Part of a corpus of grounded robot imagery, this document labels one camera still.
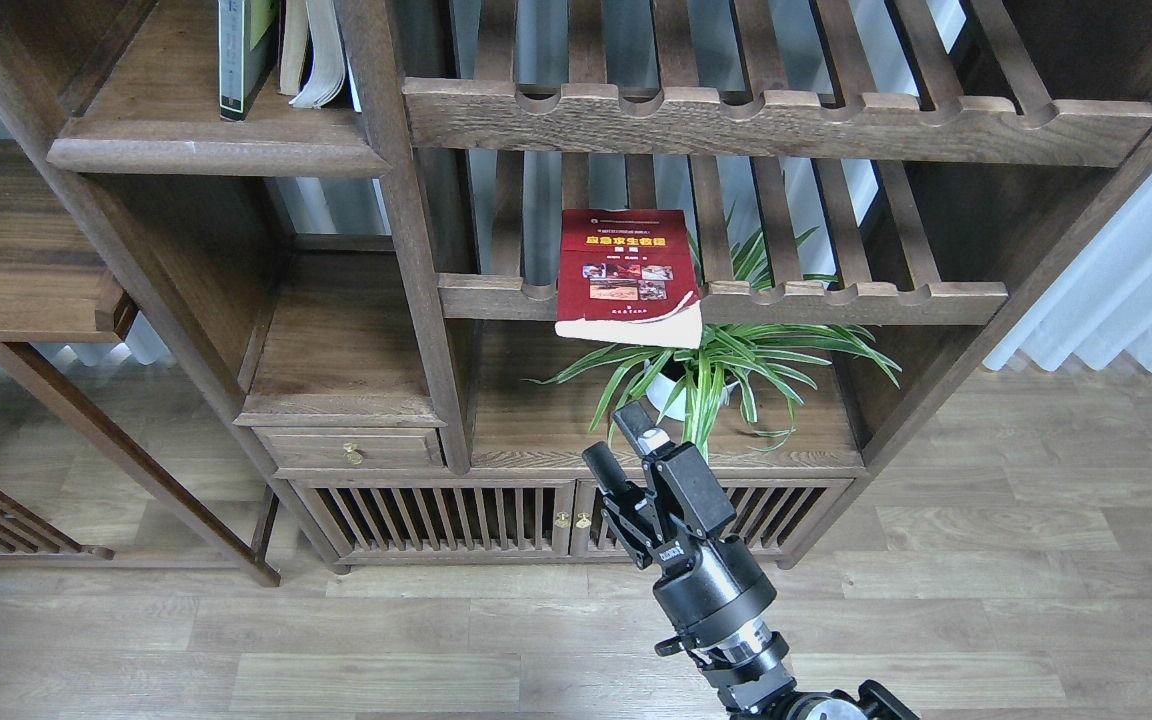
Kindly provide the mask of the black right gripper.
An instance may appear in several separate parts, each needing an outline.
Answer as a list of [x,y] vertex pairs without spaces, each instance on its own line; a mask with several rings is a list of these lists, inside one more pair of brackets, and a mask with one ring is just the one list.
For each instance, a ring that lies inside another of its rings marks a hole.
[[658,564],[653,585],[680,639],[773,639],[761,619],[776,597],[758,562],[723,528],[736,518],[732,501],[692,444],[669,444],[639,401],[613,414],[643,460],[641,488],[604,441],[582,450],[602,492],[602,518],[637,568]]

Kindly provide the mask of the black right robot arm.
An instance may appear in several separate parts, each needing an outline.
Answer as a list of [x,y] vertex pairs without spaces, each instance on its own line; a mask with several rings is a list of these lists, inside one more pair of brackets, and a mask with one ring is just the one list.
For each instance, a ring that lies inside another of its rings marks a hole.
[[905,703],[869,680],[858,692],[808,692],[786,669],[788,647],[764,623],[776,597],[745,541],[726,533],[736,511],[700,450],[672,442],[641,404],[614,414],[643,462],[636,486],[602,442],[584,450],[602,520],[637,568],[658,564],[653,593],[675,635],[658,655],[685,653],[732,719],[910,719]]

